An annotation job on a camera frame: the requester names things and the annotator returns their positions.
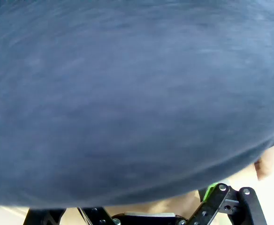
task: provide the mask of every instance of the blue fabric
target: blue fabric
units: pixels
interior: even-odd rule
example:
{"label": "blue fabric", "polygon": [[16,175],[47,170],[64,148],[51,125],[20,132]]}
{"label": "blue fabric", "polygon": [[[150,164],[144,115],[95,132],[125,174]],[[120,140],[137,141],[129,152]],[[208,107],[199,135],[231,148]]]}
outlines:
{"label": "blue fabric", "polygon": [[274,144],[274,0],[0,1],[0,204],[146,202]]}

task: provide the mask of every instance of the silver screw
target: silver screw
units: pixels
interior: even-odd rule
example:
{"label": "silver screw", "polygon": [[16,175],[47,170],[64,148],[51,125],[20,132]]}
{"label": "silver screw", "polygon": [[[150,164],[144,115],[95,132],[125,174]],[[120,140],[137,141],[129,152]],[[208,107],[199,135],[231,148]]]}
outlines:
{"label": "silver screw", "polygon": [[186,225],[186,221],[185,220],[181,220],[178,225]]}
{"label": "silver screw", "polygon": [[121,225],[121,222],[120,222],[119,219],[114,218],[113,221],[114,221],[114,223],[115,223],[116,225]]}
{"label": "silver screw", "polygon": [[246,194],[246,195],[249,195],[250,194],[250,190],[249,189],[244,189],[244,193]]}
{"label": "silver screw", "polygon": [[223,184],[221,184],[221,185],[219,186],[219,188],[220,188],[221,191],[225,191],[225,190],[226,190],[226,186],[224,186]]}

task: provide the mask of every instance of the green object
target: green object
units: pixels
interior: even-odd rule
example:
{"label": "green object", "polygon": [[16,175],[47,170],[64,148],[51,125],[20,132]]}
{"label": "green object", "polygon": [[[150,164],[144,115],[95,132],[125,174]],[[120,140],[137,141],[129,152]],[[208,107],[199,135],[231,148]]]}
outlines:
{"label": "green object", "polygon": [[218,183],[213,183],[211,185],[208,186],[207,191],[205,193],[205,196],[203,198],[203,202],[206,201],[207,197],[209,197],[209,195],[211,194],[211,192],[213,191],[214,187],[217,185]]}

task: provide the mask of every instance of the screw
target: screw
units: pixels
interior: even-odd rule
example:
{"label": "screw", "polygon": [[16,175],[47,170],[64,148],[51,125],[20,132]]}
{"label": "screw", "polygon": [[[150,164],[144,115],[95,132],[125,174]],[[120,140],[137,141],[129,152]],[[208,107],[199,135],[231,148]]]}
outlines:
{"label": "screw", "polygon": [[181,220],[178,225],[186,225],[186,221],[185,220]]}
{"label": "screw", "polygon": [[249,195],[250,194],[250,190],[249,189],[244,189],[244,193],[246,194],[246,195]]}
{"label": "screw", "polygon": [[119,219],[114,218],[113,221],[114,221],[114,223],[115,223],[116,225],[121,225],[121,222],[120,222]]}
{"label": "screw", "polygon": [[221,184],[221,185],[219,186],[219,188],[220,188],[221,191],[225,191],[225,190],[226,190],[226,186],[224,186],[223,184]]}

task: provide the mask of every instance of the person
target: person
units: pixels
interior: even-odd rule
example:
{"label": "person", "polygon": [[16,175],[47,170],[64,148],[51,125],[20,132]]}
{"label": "person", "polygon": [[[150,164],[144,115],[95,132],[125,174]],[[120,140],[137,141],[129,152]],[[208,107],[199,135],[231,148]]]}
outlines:
{"label": "person", "polygon": [[142,203],[274,145],[274,0],[0,1],[0,204]]}

